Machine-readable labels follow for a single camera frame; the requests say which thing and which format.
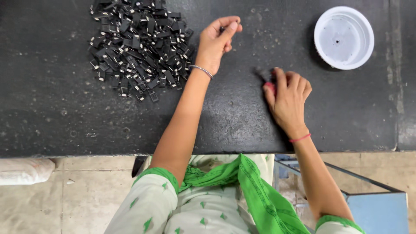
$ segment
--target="green scarf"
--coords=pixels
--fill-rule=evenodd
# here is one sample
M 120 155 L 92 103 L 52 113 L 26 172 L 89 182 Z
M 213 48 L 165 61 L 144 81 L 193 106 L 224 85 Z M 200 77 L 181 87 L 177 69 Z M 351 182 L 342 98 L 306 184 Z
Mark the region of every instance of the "green scarf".
M 310 234 L 296 215 L 293 205 L 260 178 L 257 165 L 243 154 L 208 173 L 188 165 L 179 192 L 190 186 L 225 185 L 237 181 L 260 234 Z

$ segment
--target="red object in hand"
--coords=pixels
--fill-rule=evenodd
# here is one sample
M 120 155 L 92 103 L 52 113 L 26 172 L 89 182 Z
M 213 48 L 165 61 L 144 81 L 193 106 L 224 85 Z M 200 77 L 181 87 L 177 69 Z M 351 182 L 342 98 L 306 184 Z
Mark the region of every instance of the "red object in hand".
M 275 96 L 277 95 L 276 85 L 274 85 L 272 82 L 266 82 L 265 85 L 267 85 L 273 91 Z

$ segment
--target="red thread bracelet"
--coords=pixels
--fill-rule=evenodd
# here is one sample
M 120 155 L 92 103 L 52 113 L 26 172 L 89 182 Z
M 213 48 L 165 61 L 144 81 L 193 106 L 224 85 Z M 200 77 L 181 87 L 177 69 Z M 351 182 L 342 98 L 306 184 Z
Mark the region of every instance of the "red thread bracelet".
M 298 142 L 298 141 L 301 141 L 301 140 L 303 140 L 303 139 L 305 139 L 305 138 L 307 138 L 307 137 L 310 137 L 310 133 L 308 134 L 308 135 L 306 135 L 306 136 L 304 136 L 304 137 L 301 137 L 301 138 L 298 138 L 298 139 L 291 139 L 291 140 L 289 140 L 289 142 Z

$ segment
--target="woman's left hand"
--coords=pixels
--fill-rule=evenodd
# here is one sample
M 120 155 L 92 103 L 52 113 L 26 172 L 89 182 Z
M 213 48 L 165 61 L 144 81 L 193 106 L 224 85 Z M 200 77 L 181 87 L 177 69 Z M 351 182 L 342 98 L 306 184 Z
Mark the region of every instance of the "woman's left hand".
M 212 22 L 200 35 L 198 55 L 195 65 L 215 75 L 220 68 L 221 57 L 232 49 L 231 41 L 236 32 L 241 32 L 243 27 L 238 16 L 219 18 Z

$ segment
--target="blue metal frame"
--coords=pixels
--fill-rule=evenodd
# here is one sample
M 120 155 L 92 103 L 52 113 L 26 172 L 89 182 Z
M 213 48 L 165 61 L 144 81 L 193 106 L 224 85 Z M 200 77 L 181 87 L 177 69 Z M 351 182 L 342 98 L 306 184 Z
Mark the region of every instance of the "blue metal frame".
M 365 230 L 367 234 L 409 233 L 406 192 L 332 164 L 325 162 L 325 165 L 388 190 L 388 192 L 372 193 L 348 193 L 341 190 L 351 209 L 355 222 Z M 301 176 L 300 171 L 295 167 L 299 167 L 298 161 L 295 158 L 284 154 L 275 155 L 273 172 L 275 175 L 274 187 L 277 191 L 279 191 L 279 178 L 288 178 L 288 172 Z

